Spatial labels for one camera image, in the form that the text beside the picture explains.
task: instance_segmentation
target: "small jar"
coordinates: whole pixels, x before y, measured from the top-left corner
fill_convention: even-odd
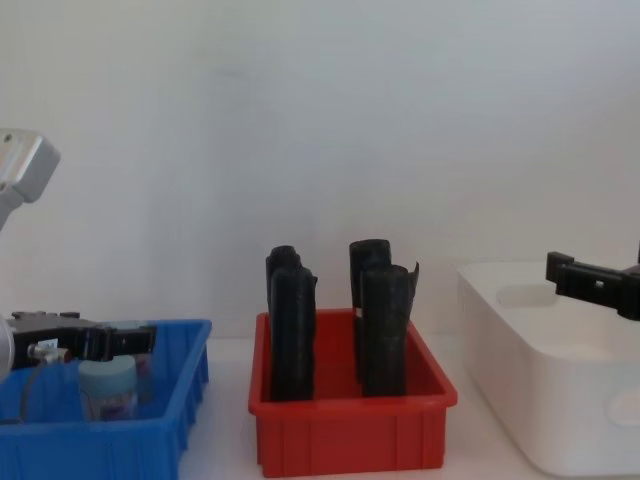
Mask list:
[[[136,328],[146,327],[147,322],[124,321],[110,322],[108,325],[116,330],[135,330]],[[138,402],[140,405],[146,405],[153,400],[153,372],[151,370],[151,354],[140,353],[133,355],[136,361],[136,371],[138,374]]]
[[[130,355],[110,362],[84,361],[78,386],[88,421],[132,420],[138,408],[136,361]]]

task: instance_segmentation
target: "black cylindrical object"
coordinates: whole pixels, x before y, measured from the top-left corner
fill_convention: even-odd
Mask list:
[[[391,265],[391,245],[388,240],[370,239],[353,242],[349,245],[351,263],[351,304],[353,315],[353,350],[356,361],[356,377],[362,381],[362,296],[360,278],[369,268]]]
[[[271,314],[271,276],[278,268],[297,268],[301,265],[300,255],[291,245],[280,245],[271,250],[271,254],[266,259],[267,264],[267,305]]]
[[[418,279],[397,265],[362,272],[363,366],[366,397],[406,394],[407,326]]]
[[[316,279],[304,267],[282,267],[271,277],[271,399],[313,399]]]

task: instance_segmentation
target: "cable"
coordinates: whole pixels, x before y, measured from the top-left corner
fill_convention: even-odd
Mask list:
[[[29,396],[31,395],[31,389],[33,388],[33,384],[36,382],[38,375],[42,372],[42,369],[47,366],[47,362],[42,360],[36,368],[33,369],[31,375],[29,375],[29,380],[25,384],[22,389],[22,395],[20,396],[20,423],[27,422],[27,411],[29,409]]]
[[[27,379],[27,383],[25,383],[22,388],[22,394],[20,395],[20,417],[19,418],[11,418],[8,420],[0,420],[0,426],[2,425],[20,425],[22,423],[27,423],[27,413],[29,411],[29,397],[31,396],[31,389],[33,388],[33,384],[38,379],[38,376],[42,372],[42,369],[47,366],[47,362],[42,360],[36,367],[31,371],[31,375]]]

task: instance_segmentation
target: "white plastic bin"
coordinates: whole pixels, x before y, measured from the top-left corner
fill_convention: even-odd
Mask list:
[[[463,267],[459,299],[467,369],[535,465],[640,474],[640,322],[556,296],[544,263]]]

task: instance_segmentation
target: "red plastic bin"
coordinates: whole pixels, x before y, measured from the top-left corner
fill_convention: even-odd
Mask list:
[[[313,400],[270,401],[270,352],[263,313],[256,320],[249,411],[265,477],[442,467],[447,407],[457,403],[457,393],[413,324],[404,397],[362,397],[351,309],[317,313]]]

